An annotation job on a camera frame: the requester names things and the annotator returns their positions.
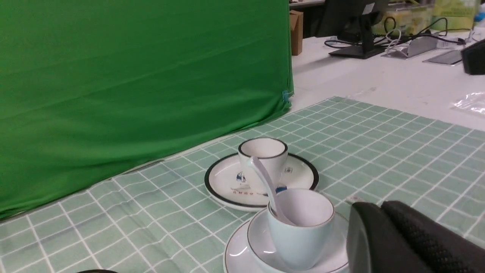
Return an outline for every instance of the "computer monitor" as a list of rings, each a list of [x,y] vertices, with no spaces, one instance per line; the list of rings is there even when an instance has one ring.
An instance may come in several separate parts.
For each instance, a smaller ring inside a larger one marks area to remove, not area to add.
[[[331,56],[367,59],[383,53],[383,48],[374,46],[372,26],[382,20],[388,4],[389,0],[326,0],[315,36],[360,41],[360,45],[331,52]]]

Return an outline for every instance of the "teacup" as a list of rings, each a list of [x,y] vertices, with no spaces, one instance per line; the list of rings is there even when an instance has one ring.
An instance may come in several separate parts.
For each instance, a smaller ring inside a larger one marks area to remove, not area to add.
[[[254,192],[265,194],[266,186],[247,163],[252,156],[261,161],[273,184],[278,186],[288,158],[288,146],[283,141],[270,137],[249,139],[239,145],[238,154],[244,178]]]
[[[293,224],[280,221],[268,204],[266,214],[275,249],[289,268],[308,270],[335,248],[335,208],[324,195],[309,189],[287,189],[276,198]]]

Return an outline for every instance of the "cup rim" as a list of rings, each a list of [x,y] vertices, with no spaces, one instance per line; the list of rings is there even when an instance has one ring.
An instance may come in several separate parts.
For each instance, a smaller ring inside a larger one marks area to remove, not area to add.
[[[286,143],[285,143],[285,142],[283,142],[283,141],[281,141],[281,140],[279,140],[279,139],[273,138],[273,137],[266,137],[266,136],[262,136],[262,137],[255,137],[255,138],[252,138],[252,139],[248,139],[248,140],[243,141],[243,142],[242,142],[241,144],[239,144],[239,146],[238,146],[238,152],[239,152],[240,154],[244,155],[244,156],[251,157],[250,155],[245,154],[245,153],[243,152],[243,150],[242,150],[242,146],[243,146],[243,145],[244,145],[246,142],[249,142],[249,141],[252,141],[252,140],[255,140],[255,139],[271,139],[271,140],[276,140],[276,141],[278,141],[278,142],[282,143],[282,144],[284,145],[284,147],[285,147],[285,149],[284,149],[284,150],[283,150],[281,153],[279,153],[279,154],[277,154],[277,155],[273,155],[273,156],[269,156],[269,157],[258,157],[259,159],[270,159],[270,158],[276,158],[276,157],[279,157],[279,156],[283,155],[284,153],[286,153],[286,152],[288,151],[288,145],[286,145]]]
[[[305,189],[305,188],[289,188],[289,189],[286,189],[286,190],[283,190],[279,193],[276,194],[276,196],[278,196],[278,194],[281,194],[282,192],[285,192],[287,190],[301,190],[301,191],[311,191],[313,193],[316,193],[316,194],[319,194],[319,195],[322,195],[323,197],[325,197],[325,199],[328,200],[328,202],[332,205],[332,214],[330,215],[330,217],[325,220],[324,222],[322,223],[318,223],[318,224],[315,224],[315,225],[309,225],[309,226],[299,226],[299,225],[295,225],[295,224],[288,224],[288,223],[285,223],[285,222],[282,222],[280,219],[278,219],[278,217],[276,217],[275,213],[273,212],[273,209],[271,208],[270,206],[270,202],[268,202],[268,204],[266,205],[266,208],[268,209],[268,212],[271,214],[271,216],[273,218],[276,219],[276,221],[280,222],[281,224],[284,224],[286,226],[291,226],[291,227],[298,227],[298,228],[315,228],[315,227],[318,227],[318,226],[322,226],[322,225],[326,225],[328,222],[332,221],[333,218],[335,217],[335,206],[332,204],[332,201],[330,201],[330,199],[328,197],[326,197],[325,195],[317,192],[317,191],[314,191],[314,190],[310,190],[310,189]]]
[[[247,226],[247,231],[246,231],[246,237],[247,237],[247,245],[249,246],[249,249],[251,251],[251,253],[253,254],[254,257],[256,257],[259,261],[261,261],[262,263],[264,263],[266,266],[269,266],[275,270],[278,270],[279,272],[282,272],[281,270],[277,269],[277,268],[274,268],[273,266],[269,265],[266,261],[264,261],[261,257],[259,257],[259,255],[256,253],[256,251],[254,250],[253,246],[251,245],[251,242],[250,242],[250,239],[249,239],[249,230],[251,229],[251,224],[253,223],[254,219],[256,218],[256,216],[258,216],[259,214],[263,213],[264,211],[266,211],[266,209],[263,209],[263,210],[260,210],[258,213],[256,213],[253,218],[251,220],[249,220],[249,225]],[[344,264],[343,266],[333,270],[333,271],[330,271],[330,272],[327,272],[327,273],[333,273],[333,272],[337,272],[339,271],[340,269],[342,269],[343,267],[345,267],[346,265],[348,264],[348,262],[346,264]]]

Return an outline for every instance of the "white saucer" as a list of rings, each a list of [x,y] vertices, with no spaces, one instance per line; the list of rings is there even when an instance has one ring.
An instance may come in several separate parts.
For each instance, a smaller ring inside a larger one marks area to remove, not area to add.
[[[266,221],[266,217],[261,217],[261,220]],[[229,238],[224,251],[223,267],[225,273],[268,273],[261,270],[257,262],[253,259],[249,246],[247,245],[247,228],[249,221],[242,224]],[[335,221],[339,221],[339,225],[342,227],[341,235],[344,240],[341,247],[335,250],[334,254],[325,260],[317,263],[317,265],[306,271],[292,271],[285,270],[279,271],[273,269],[274,273],[347,273],[348,272],[348,258],[347,258],[347,230],[349,228],[349,222],[340,214],[335,214]],[[266,236],[270,236],[269,232],[264,232]],[[267,255],[274,260],[279,260],[274,246],[271,245],[268,249]]]
[[[206,172],[205,185],[214,199],[233,209],[257,212],[269,202],[267,195],[252,192],[246,183],[238,154],[231,154],[216,161]],[[305,159],[288,154],[286,168],[279,187],[315,189],[318,172]]]

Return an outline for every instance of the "white spoon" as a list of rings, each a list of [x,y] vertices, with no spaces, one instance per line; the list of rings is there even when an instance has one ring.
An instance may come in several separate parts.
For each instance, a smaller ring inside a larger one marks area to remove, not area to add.
[[[288,218],[286,218],[285,214],[283,213],[283,210],[279,206],[279,203],[276,201],[275,185],[273,184],[273,181],[271,180],[271,177],[268,174],[268,171],[261,163],[261,161],[257,157],[252,156],[248,160],[247,164],[256,172],[258,177],[265,184],[266,191],[268,192],[268,197],[270,198],[270,205],[271,205],[271,208],[273,209],[273,212],[276,214],[276,217],[283,223],[293,224],[293,222],[291,222]]]

